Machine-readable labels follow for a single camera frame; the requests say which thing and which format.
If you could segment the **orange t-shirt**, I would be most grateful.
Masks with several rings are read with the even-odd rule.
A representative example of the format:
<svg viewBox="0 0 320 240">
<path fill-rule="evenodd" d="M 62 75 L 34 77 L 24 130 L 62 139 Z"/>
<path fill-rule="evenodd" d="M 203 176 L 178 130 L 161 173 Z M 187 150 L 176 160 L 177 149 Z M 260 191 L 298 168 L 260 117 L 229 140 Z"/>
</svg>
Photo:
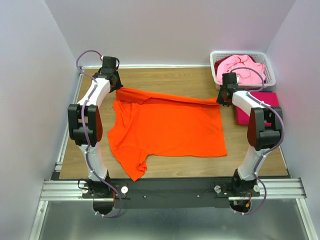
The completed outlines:
<svg viewBox="0 0 320 240">
<path fill-rule="evenodd" d="M 110 150 L 134 182 L 150 155 L 225 157 L 227 148 L 216 99 L 198 99 L 128 87 L 117 90 Z"/>
</svg>

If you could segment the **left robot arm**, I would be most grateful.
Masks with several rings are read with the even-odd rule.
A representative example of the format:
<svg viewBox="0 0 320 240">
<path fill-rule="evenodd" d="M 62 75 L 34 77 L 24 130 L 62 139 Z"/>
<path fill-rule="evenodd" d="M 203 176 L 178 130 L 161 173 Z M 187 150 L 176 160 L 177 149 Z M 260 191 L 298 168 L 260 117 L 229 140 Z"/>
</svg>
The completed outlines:
<svg viewBox="0 0 320 240">
<path fill-rule="evenodd" d="M 123 86 L 118 72 L 120 61 L 112 56 L 101 56 L 100 59 L 102 66 L 94 75 L 89 75 L 91 85 L 85 95 L 67 108 L 69 137 L 82 151 L 88 168 L 86 190 L 101 198 L 107 197 L 110 192 L 120 197 L 110 184 L 100 146 L 103 137 L 100 106 L 107 94 Z"/>
</svg>

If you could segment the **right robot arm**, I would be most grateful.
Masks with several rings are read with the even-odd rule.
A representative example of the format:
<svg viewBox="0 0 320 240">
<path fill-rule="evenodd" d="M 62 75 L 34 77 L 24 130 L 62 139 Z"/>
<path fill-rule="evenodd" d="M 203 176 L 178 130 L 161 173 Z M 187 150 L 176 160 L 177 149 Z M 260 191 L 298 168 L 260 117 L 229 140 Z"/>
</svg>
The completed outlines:
<svg viewBox="0 0 320 240">
<path fill-rule="evenodd" d="M 250 91 L 239 90 L 234 72 L 222 75 L 216 102 L 225 107 L 236 106 L 249 115 L 249 147 L 242 164 L 235 170 L 229 187 L 233 195 L 241 196 L 254 189 L 262 164 L 284 139 L 283 111 L 281 107 L 272 107 L 257 99 Z"/>
</svg>

